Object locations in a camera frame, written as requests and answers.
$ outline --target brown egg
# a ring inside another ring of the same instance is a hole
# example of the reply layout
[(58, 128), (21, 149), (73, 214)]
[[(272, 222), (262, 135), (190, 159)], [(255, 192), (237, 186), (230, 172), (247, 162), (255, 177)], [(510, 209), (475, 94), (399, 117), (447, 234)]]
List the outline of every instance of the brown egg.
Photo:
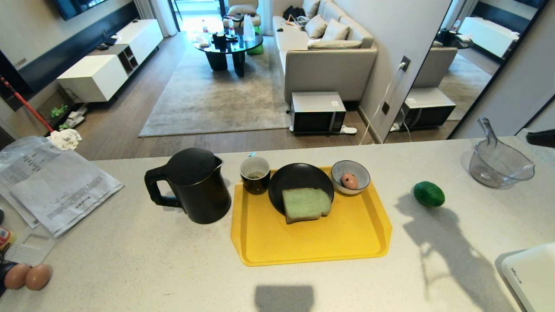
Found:
[(27, 264), (19, 263), (14, 265), (4, 277), (4, 286), (7, 289), (19, 289), (25, 285), (25, 276), (31, 270)]
[(52, 267), (48, 264), (34, 266), (25, 278), (25, 285), (30, 290), (41, 290), (52, 276)]
[(350, 173), (346, 173), (341, 176), (341, 184), (348, 189), (357, 189), (359, 188), (359, 181), (356, 177)]

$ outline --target tv stand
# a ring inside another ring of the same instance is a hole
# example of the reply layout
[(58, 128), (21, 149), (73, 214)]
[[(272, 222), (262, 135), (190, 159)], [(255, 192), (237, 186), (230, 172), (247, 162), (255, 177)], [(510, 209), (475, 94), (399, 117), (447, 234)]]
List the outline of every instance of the tv stand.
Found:
[(84, 103), (107, 102), (162, 41), (156, 19), (129, 23), (115, 45), (94, 50), (58, 77)]

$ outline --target glass measuring cup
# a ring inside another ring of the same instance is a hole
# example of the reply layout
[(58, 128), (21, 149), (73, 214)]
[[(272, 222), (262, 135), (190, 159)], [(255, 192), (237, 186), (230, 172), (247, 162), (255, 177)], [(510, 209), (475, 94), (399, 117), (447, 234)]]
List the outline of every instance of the glass measuring cup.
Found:
[(486, 139), (474, 146), (470, 174), (490, 188), (506, 188), (514, 183), (532, 179), (536, 166), (516, 149), (499, 141), (487, 118), (478, 119)]

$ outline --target red broom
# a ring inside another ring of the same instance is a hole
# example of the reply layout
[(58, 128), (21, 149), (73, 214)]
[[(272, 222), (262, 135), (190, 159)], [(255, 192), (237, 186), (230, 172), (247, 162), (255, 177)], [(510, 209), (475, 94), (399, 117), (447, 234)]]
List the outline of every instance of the red broom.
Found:
[(31, 114), (33, 114), (38, 119), (38, 121), (40, 121), (46, 127), (49, 132), (54, 132), (54, 129), (52, 129), (52, 127), (46, 122), (46, 120), (44, 120), (44, 118), (42, 118), (42, 116), (31, 105), (29, 105), (29, 103), (27, 103), (27, 101), (21, 95), (19, 95), (19, 93), (6, 79), (4, 79), (2, 75), (0, 75), (0, 80), (4, 83), (6, 88), (8, 88), (25, 107), (27, 107)]

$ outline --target mirror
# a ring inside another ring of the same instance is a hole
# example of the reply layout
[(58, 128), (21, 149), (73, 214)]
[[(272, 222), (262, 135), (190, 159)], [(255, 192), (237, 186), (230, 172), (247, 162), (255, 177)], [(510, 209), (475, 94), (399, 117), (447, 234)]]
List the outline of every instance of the mirror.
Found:
[(445, 140), (546, 0), (453, 0), (384, 143)]

